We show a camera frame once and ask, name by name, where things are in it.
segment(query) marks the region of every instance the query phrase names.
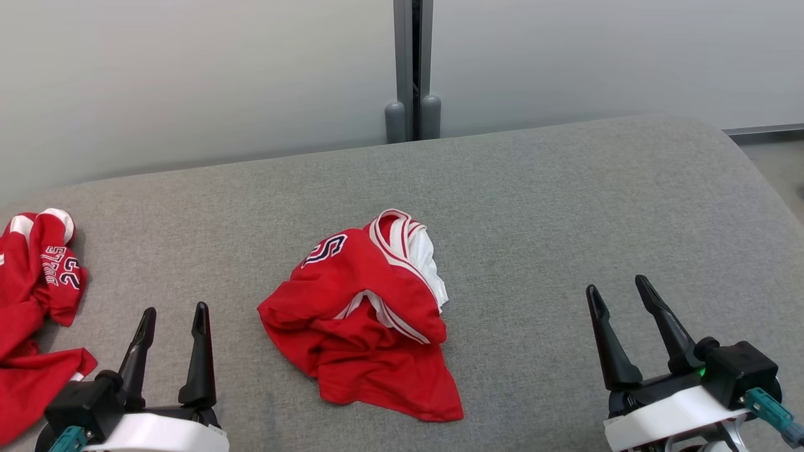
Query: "gray cushion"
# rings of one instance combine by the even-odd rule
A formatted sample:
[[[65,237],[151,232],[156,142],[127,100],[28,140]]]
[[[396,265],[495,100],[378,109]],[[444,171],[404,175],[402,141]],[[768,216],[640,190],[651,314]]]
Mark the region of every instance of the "gray cushion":
[[[43,349],[117,369],[158,310],[145,397],[175,403],[193,308],[211,307],[216,408],[233,451],[607,450],[584,288],[595,283],[645,376],[667,356],[634,275],[694,338],[746,339],[804,415],[804,228],[719,130],[632,117],[110,179],[0,209],[70,211],[89,269],[75,324]],[[324,236],[385,208],[427,224],[451,297],[444,355],[466,412],[428,424],[327,404],[274,348],[256,306]],[[767,425],[754,450],[787,450]],[[31,431],[14,450],[32,450]]]

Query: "cable connector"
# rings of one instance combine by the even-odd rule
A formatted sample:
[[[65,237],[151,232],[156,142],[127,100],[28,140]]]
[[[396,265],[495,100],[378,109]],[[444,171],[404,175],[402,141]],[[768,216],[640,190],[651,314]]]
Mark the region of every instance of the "cable connector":
[[[804,427],[796,423],[795,416],[763,389],[752,388],[745,394],[745,408],[776,429],[788,446],[795,449],[804,444]]]
[[[56,440],[50,452],[81,452],[87,445],[87,434],[84,429],[72,425],[64,429],[64,432]]]

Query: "gray fabric surface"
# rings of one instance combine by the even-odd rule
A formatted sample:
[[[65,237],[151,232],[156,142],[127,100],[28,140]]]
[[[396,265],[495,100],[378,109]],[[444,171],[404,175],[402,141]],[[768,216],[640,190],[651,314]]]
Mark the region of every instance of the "gray fabric surface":
[[[91,279],[44,350],[119,365],[158,310],[145,397],[175,402],[197,301],[211,307],[219,419],[246,450],[607,450],[584,288],[595,283],[645,376],[667,357],[644,273],[693,337],[746,339],[781,365],[804,415],[804,228],[731,141],[677,117],[633,117],[86,183],[0,209],[58,207]],[[255,311],[310,247],[399,208],[429,227],[450,302],[444,355],[466,419],[428,424],[321,401]],[[30,432],[12,450],[32,450]],[[753,450],[787,450],[749,423]]]

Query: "jersey number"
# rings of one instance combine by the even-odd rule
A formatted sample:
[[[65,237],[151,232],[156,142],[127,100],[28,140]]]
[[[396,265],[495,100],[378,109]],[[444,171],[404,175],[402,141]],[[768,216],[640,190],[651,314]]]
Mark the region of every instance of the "jersey number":
[[[59,283],[70,285],[75,290],[80,290],[81,282],[78,281],[76,269],[78,267],[78,259],[68,257],[64,259],[67,248],[64,246],[48,246],[45,253],[42,255],[42,269],[45,273],[45,282],[54,286]],[[64,271],[59,273],[59,264],[64,260]]]
[[[343,249],[343,244],[347,241],[346,234],[338,234],[337,236],[330,237],[324,243],[319,243],[315,245],[313,251],[307,255],[307,258],[301,263],[301,267],[304,268],[307,264],[313,264],[315,262],[323,261],[328,257],[332,257],[335,254],[341,252]]]

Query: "fabric garment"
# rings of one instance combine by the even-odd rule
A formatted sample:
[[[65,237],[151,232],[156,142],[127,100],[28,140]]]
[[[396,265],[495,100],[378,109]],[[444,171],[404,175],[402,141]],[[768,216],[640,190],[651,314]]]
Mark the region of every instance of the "fabric garment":
[[[64,327],[76,316],[87,271],[68,248],[75,233],[70,215],[50,208],[16,215],[0,237],[0,446],[97,365],[83,348],[39,354],[31,338],[46,315]]]
[[[425,226],[390,209],[319,243],[258,311],[322,399],[455,421],[463,409],[440,345],[447,299]]]

